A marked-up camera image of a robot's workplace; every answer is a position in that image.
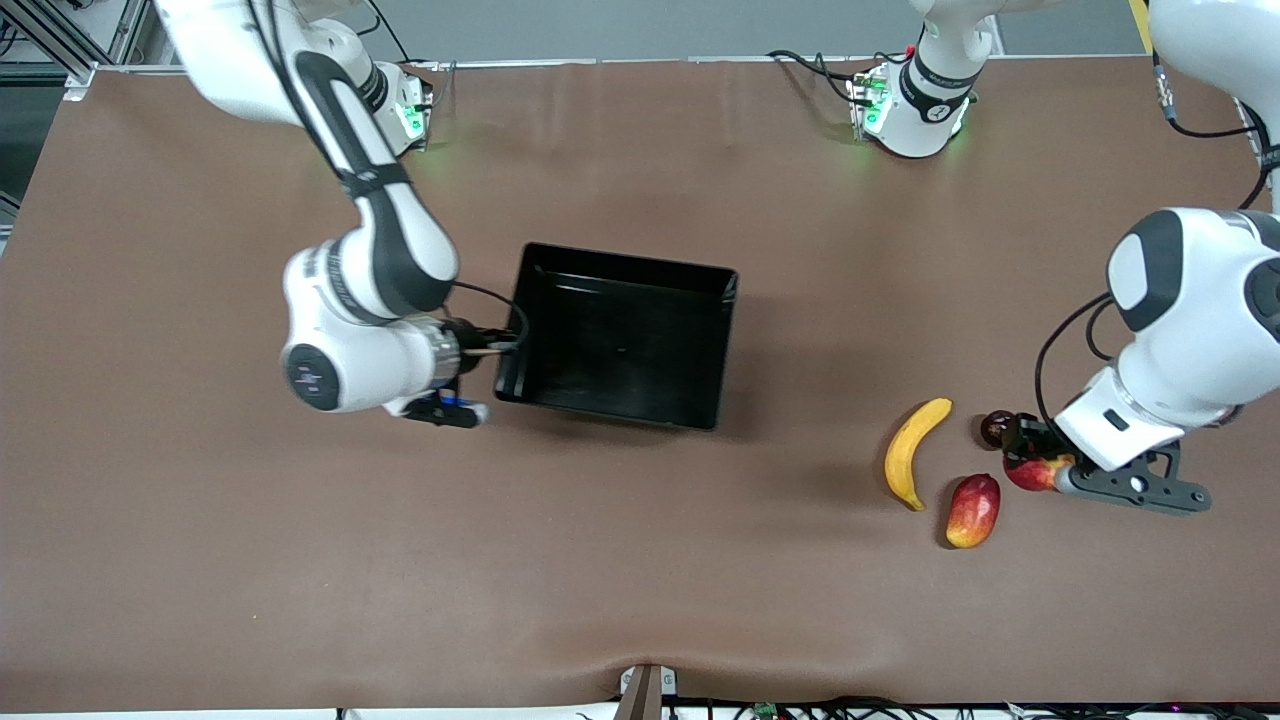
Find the yellow banana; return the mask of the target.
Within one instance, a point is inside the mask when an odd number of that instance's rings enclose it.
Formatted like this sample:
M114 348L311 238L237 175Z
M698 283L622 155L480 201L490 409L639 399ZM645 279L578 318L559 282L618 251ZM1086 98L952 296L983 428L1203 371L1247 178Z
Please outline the yellow banana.
M925 510L916 492L914 462L925 437L942 424L954 410L954 401L932 398L900 423L884 451L882 471L890 493L914 512Z

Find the red yellow mango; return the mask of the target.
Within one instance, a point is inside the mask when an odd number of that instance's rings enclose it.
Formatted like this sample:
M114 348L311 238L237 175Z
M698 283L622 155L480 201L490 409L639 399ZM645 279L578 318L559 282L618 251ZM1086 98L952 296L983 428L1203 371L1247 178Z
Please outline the red yellow mango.
M945 539L956 550L983 544L995 530L1001 509L1001 489L989 474L960 480L952 493Z

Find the aluminium frame profile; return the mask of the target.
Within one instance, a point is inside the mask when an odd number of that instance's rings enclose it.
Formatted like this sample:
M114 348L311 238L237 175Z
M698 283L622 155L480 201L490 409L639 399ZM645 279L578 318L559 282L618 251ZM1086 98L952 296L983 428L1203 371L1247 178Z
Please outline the aluminium frame profile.
M0 0L0 87L68 88L145 59L152 0Z

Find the black plastic box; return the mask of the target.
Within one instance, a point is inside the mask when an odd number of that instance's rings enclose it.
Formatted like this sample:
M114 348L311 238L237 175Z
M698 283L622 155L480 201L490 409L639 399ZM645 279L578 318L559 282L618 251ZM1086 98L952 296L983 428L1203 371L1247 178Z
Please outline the black plastic box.
M527 338L495 373L498 400L685 430L721 416L737 272L524 247L515 302Z

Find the red yellow-streaked apple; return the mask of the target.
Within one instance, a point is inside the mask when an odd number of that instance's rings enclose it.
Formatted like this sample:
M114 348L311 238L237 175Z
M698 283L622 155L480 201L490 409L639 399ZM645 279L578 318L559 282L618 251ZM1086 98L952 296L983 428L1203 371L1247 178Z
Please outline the red yellow-streaked apple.
M1064 470L1070 471L1076 464L1073 454L1021 456L1005 452L1001 460L1006 478L1016 487L1030 492L1059 492L1059 474Z

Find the brown table cover sheet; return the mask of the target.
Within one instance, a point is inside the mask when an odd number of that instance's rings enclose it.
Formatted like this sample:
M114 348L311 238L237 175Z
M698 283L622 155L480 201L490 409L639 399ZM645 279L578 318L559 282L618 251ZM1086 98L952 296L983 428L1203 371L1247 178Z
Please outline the brown table cover sheet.
M1170 518L1004 484L940 538L972 438L1124 231L1234 208L1143 58L998 60L902 161L773 63L462 69L407 165L466 281L524 246L739 273L712 433L497 402L474 430L285 388L282 270L355 210L303 133L182 77L63 102L0 259L0 712L593 702L1280 700L1280 398L1184 442ZM954 401L914 462L902 420Z

